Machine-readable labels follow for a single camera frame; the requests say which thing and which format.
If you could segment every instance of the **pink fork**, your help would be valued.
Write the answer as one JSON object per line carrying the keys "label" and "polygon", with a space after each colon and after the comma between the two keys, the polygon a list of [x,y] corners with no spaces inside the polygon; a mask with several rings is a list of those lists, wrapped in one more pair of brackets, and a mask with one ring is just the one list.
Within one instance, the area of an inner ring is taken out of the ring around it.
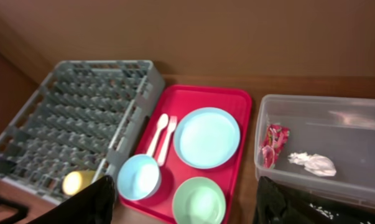
{"label": "pink fork", "polygon": [[158,165],[162,166],[165,164],[165,158],[167,157],[170,136],[176,129],[177,117],[171,116],[168,124],[167,135],[165,136],[164,143],[162,145],[160,156],[158,157]]}

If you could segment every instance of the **gray bin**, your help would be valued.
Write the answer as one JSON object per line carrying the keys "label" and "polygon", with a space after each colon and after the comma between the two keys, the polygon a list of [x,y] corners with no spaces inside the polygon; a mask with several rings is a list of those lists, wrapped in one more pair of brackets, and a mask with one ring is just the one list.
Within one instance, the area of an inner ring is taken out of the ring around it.
{"label": "gray bin", "polygon": [[[260,145],[269,124],[290,128],[290,138],[274,169],[266,169]],[[330,158],[334,177],[317,177],[290,164],[292,152]],[[262,99],[255,136],[256,178],[322,197],[375,208],[375,100],[319,96],[267,95]]]}
{"label": "gray bin", "polygon": [[149,60],[59,63],[0,135],[0,179],[55,204],[73,170],[116,181],[164,87]]}

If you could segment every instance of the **gray dish rack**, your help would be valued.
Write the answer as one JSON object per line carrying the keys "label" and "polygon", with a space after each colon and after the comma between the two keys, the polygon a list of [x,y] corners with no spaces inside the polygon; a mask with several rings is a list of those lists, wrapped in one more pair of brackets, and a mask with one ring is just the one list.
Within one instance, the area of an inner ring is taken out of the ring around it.
{"label": "gray dish rack", "polygon": [[116,180],[164,87],[149,60],[60,62],[0,135],[0,179],[55,204],[71,171]]}

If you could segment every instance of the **light green bowl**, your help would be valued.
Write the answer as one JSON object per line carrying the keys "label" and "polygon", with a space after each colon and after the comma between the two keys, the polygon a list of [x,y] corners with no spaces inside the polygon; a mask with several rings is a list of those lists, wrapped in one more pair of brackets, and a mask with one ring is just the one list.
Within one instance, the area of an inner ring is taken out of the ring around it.
{"label": "light green bowl", "polygon": [[194,177],[176,190],[172,211],[179,224],[221,223],[226,213],[225,195],[212,180]]}

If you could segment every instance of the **red wrapper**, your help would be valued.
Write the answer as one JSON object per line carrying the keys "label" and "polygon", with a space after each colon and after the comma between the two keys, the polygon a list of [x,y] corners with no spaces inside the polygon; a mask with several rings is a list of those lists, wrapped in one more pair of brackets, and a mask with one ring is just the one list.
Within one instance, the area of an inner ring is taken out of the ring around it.
{"label": "red wrapper", "polygon": [[273,168],[279,158],[279,154],[288,141],[289,129],[271,124],[266,131],[266,138],[261,146],[264,164],[266,168]]}

